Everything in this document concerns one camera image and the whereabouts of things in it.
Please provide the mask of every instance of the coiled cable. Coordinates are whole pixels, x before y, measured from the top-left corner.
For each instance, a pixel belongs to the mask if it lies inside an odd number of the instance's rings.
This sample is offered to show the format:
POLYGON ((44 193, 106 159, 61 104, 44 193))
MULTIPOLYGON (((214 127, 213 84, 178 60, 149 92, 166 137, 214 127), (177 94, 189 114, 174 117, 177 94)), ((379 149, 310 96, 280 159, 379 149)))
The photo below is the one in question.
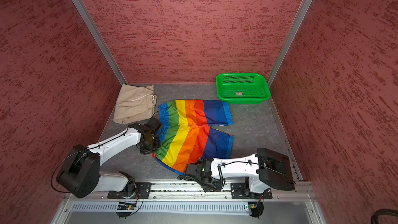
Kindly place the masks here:
POLYGON ((371 217, 371 224, 379 224, 379 216, 381 215, 390 215, 394 217, 398 217, 398 211, 394 209, 382 208, 376 211, 371 217))
POLYGON ((194 182, 197 182, 203 189, 208 189, 210 191, 220 192, 222 190, 222 188, 224 187, 224 183, 223 183, 221 166, 218 165, 217 169, 218 169, 218 174, 220 175, 220 186, 218 186, 218 187, 212 187, 212 186, 206 185, 203 182, 201 182, 200 180, 198 180, 196 177, 193 177, 193 176, 190 176, 190 175, 186 175, 186 174, 179 175, 177 177, 177 179, 178 180, 185 180, 185 181, 194 181, 194 182))

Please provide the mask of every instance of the red textured wall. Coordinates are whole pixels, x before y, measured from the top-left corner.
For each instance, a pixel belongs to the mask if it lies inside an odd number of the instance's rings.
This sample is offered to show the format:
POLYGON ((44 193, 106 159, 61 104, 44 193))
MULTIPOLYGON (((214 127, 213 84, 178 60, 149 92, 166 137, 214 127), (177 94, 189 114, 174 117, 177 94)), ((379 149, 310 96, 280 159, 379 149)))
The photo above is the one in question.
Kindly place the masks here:
POLYGON ((301 0, 83 0, 129 83, 268 76, 301 0))
POLYGON ((50 174, 97 142, 120 84, 71 0, 0 0, 0 15, 0 222, 45 224, 63 195, 50 174))
POLYGON ((398 0, 313 0, 271 93, 328 224, 398 209, 397 71, 398 0))

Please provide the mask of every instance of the green plastic basket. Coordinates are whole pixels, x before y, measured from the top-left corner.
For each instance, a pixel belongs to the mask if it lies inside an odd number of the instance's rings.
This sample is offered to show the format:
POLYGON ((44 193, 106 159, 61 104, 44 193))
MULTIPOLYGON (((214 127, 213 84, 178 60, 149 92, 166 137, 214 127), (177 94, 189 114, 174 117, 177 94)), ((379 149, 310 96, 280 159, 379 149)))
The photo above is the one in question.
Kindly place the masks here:
POLYGON ((216 84, 218 97, 230 104, 259 104, 271 97, 266 79, 258 73, 222 73, 216 84))

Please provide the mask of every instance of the gray floor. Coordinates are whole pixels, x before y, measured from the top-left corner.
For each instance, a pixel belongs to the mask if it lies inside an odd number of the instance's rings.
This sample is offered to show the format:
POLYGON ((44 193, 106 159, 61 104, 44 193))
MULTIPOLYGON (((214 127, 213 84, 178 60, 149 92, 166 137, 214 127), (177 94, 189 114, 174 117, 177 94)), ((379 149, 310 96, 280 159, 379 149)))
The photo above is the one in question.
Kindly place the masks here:
MULTIPOLYGON (((215 85, 157 84, 155 93, 158 97, 158 106, 165 101, 175 99, 219 100, 215 85)), ((233 125, 217 127, 217 129, 234 136, 231 158, 256 153, 259 147, 287 155, 268 101, 261 104, 230 104, 230 111, 233 125)), ((101 140, 122 132, 127 126, 127 124, 108 121, 101 140)), ((110 158, 101 166, 101 170, 123 171, 137 179, 174 179, 177 177, 177 174, 156 162, 152 155, 141 155, 135 146, 110 158)))

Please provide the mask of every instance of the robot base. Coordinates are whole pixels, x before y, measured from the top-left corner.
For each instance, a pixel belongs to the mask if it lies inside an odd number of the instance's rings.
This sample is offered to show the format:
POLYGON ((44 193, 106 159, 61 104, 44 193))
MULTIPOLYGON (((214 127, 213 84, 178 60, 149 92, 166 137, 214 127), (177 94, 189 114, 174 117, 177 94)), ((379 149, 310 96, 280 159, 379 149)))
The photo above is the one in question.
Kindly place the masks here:
MULTIPOLYGON (((152 183, 135 183, 135 186, 136 186, 138 192, 141 194, 139 196, 139 198, 148 199, 152 183)), ((122 192, 117 192, 117 191, 109 191, 108 199, 125 199, 126 200, 126 198, 123 197, 122 192)))
POLYGON ((249 178, 246 177, 244 183, 231 183, 232 199, 272 199, 271 189, 265 190, 262 194, 250 192, 249 178))

